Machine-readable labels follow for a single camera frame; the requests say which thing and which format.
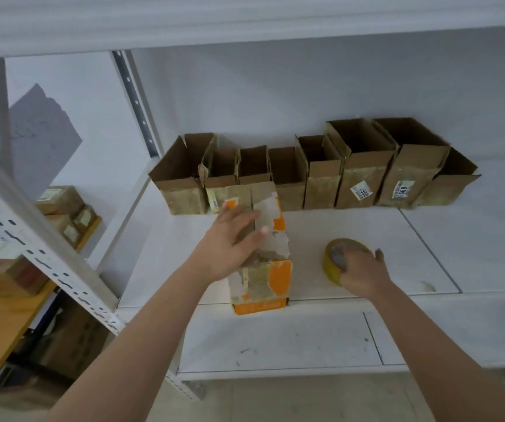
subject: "person's right hand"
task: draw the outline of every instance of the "person's right hand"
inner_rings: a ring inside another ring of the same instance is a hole
[[[375,251],[375,257],[368,251],[345,250],[344,258],[347,270],[340,274],[340,284],[350,293],[371,300],[395,287],[380,249]]]

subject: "tape roll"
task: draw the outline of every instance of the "tape roll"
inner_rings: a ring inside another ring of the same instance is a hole
[[[335,239],[327,244],[323,256],[323,270],[328,279],[339,286],[340,274],[348,269],[344,258],[345,249],[371,252],[361,242],[352,239]]]

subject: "tiled floor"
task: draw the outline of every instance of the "tiled floor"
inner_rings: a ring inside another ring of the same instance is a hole
[[[0,422],[34,422],[44,412],[0,409]],[[192,402],[164,383],[148,422],[434,421],[409,373],[215,381]]]

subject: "white label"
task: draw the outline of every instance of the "white label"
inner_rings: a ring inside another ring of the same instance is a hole
[[[45,190],[45,191],[43,191],[43,194],[41,194],[41,197],[38,198],[38,201],[49,201],[54,196],[61,193],[61,191],[63,191],[62,188],[51,188],[51,189]]]
[[[63,231],[63,234],[65,234],[69,239],[74,243],[76,242],[77,238],[79,238],[79,233],[76,229],[74,229],[72,226],[67,225],[65,230]]]
[[[0,241],[0,259],[16,259],[21,254],[17,244],[6,240]]]
[[[360,183],[355,184],[350,191],[354,193],[358,201],[361,201],[373,194],[366,181],[361,181]]]
[[[392,198],[407,198],[411,192],[414,181],[398,181],[393,190]]]
[[[82,214],[80,216],[80,220],[79,220],[80,224],[87,227],[89,225],[89,223],[90,223],[90,218],[91,217],[92,216],[91,216],[89,210],[83,210]]]
[[[207,200],[209,200],[210,202],[211,211],[213,213],[219,212],[219,206],[217,205],[217,198],[215,197],[215,191],[206,189],[206,193],[207,193]]]

